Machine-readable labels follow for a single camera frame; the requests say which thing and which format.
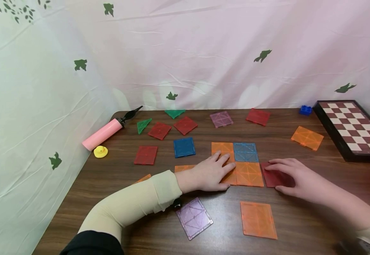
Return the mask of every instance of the left hand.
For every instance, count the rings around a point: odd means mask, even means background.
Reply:
[[[229,154],[220,157],[220,151],[197,164],[194,168],[176,172],[176,179],[182,193],[194,190],[225,191],[230,184],[220,183],[223,177],[236,167],[236,163],[223,164],[230,158]]]

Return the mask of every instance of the green triangle tile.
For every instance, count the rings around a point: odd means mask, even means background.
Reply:
[[[148,126],[148,124],[152,121],[152,119],[147,119],[143,120],[140,122],[137,122],[137,129],[138,129],[138,134],[140,135],[142,131]]]
[[[176,118],[177,116],[181,115],[184,113],[186,110],[166,110],[165,112],[171,116],[171,118]]]

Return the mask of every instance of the pink balloon pump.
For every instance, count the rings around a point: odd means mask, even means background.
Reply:
[[[118,130],[124,128],[124,124],[126,120],[132,119],[137,111],[141,109],[142,106],[136,108],[135,110],[131,110],[124,115],[122,119],[116,118],[107,123],[104,127],[99,129],[93,135],[91,135],[88,139],[84,140],[82,144],[86,149],[89,151],[94,150],[97,146],[99,146],[102,142],[107,140],[110,136],[115,134]]]

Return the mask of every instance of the black pump nozzle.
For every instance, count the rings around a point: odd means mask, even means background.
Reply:
[[[129,120],[129,119],[134,118],[134,116],[135,116],[135,114],[137,113],[137,111],[138,111],[139,109],[141,109],[141,108],[142,108],[142,105],[141,105],[140,107],[136,108],[135,110],[131,110],[131,111],[129,111],[128,113],[126,113],[126,114],[124,115],[124,117],[120,120],[120,122],[121,122],[121,123],[124,123],[126,120]]]

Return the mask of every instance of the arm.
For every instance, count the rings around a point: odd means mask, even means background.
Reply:
[[[100,201],[89,212],[80,230],[108,233],[121,242],[124,227],[150,213],[164,211],[182,193],[194,190],[224,191],[230,186],[220,180],[234,167],[220,151],[200,162],[193,169],[172,173],[166,171],[150,179],[126,187]]]
[[[370,242],[370,206],[296,159],[273,159],[265,170],[279,170],[295,180],[295,187],[277,186],[276,190],[290,196],[330,207],[351,223],[361,236]]]

